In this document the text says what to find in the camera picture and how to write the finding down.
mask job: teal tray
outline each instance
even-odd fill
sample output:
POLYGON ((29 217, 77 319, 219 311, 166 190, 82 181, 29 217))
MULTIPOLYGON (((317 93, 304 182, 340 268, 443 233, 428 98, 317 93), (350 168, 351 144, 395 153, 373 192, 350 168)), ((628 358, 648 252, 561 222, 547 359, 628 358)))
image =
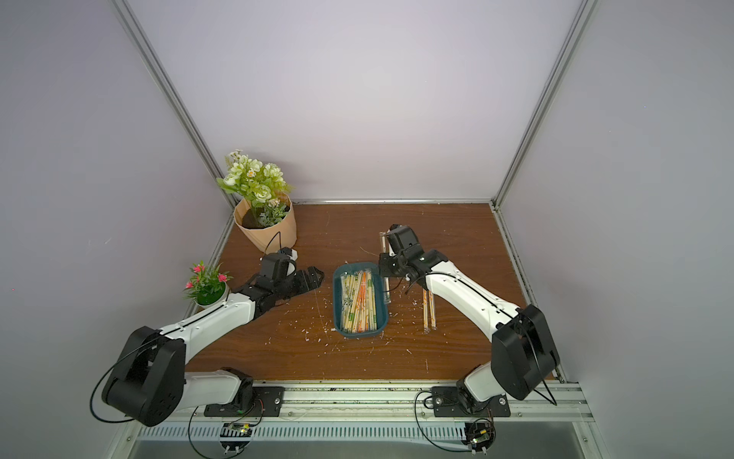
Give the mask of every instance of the teal tray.
POLYGON ((334 271, 334 326, 336 330, 347 338, 369 338, 377 336, 382 329, 388 324, 388 306, 385 305, 385 285, 381 282, 379 269, 375 263, 350 263, 344 264, 334 271), (366 331, 363 333, 347 333, 341 329, 341 310, 344 304, 341 300, 341 275, 354 274, 359 271, 372 271, 374 284, 374 305, 377 312, 377 330, 366 331))

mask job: gray wall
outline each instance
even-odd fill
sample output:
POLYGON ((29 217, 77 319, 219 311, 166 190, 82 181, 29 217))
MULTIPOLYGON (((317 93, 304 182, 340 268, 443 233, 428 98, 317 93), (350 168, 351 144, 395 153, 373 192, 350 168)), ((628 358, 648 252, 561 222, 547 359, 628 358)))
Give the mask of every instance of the gray wall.
POLYGON ((218 160, 295 198, 491 198, 580 0, 130 0, 218 160))
POLYGON ((0 62, 1 455, 96 459, 92 387, 229 208, 106 1, 3 2, 0 62))
POLYGON ((616 458, 732 456, 733 24, 602 1, 502 208, 616 458))

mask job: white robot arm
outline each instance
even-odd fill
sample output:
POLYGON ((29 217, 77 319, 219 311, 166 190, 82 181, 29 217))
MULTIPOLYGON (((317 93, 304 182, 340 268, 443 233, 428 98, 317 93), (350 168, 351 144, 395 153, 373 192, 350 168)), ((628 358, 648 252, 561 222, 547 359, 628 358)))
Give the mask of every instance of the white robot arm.
POLYGON ((425 252, 407 226, 386 233, 390 252, 380 255, 383 277, 406 277, 446 299, 492 343, 492 361, 476 367, 457 382, 458 397, 468 413, 488 400, 510 394, 527 395, 560 363, 558 350, 542 312, 502 300, 459 271, 436 250, 425 252))
POLYGON ((102 400, 148 427, 173 411, 200 405, 250 408, 251 377, 235 369, 184 368, 202 349, 265 314, 278 300, 319 288, 324 273, 315 267, 296 271, 296 259, 296 251, 289 248, 265 255, 261 271, 238 292, 175 324, 134 331, 112 367, 102 400))

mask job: paper plant pot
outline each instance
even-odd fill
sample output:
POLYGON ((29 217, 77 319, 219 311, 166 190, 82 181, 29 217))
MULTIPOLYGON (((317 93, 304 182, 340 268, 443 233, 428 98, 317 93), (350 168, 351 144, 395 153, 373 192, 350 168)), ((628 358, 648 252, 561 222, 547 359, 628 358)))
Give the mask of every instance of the paper plant pot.
POLYGON ((272 242, 266 253, 277 252, 281 247, 293 247, 296 244, 296 215, 293 211, 291 199, 288 196, 285 196, 285 199, 288 200, 288 206, 291 208, 286 217, 280 223, 258 230, 242 227, 242 218, 250 210, 250 203, 243 199, 234 208, 234 223, 261 252, 265 251, 265 247, 271 240, 272 242))

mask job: wooden tabletop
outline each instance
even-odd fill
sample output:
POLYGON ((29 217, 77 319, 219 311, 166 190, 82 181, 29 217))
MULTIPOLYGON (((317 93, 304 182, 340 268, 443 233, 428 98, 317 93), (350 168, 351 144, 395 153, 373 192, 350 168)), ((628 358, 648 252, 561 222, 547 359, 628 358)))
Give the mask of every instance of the wooden tabletop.
MULTIPOLYGON (((345 263, 376 263, 378 233, 394 223, 410 226, 424 250, 443 252, 490 292, 525 306, 487 204, 296 205, 295 212, 298 267, 324 271, 321 288, 227 333, 196 355, 187 371, 232 367, 259 380, 456 380, 487 363, 487 338, 442 298, 436 297, 438 329, 424 333, 421 289, 404 294, 405 282, 392 292, 382 334, 346 339, 333 330, 334 271, 345 263)), ((259 271, 261 256, 234 227, 221 258, 233 289, 259 271)))

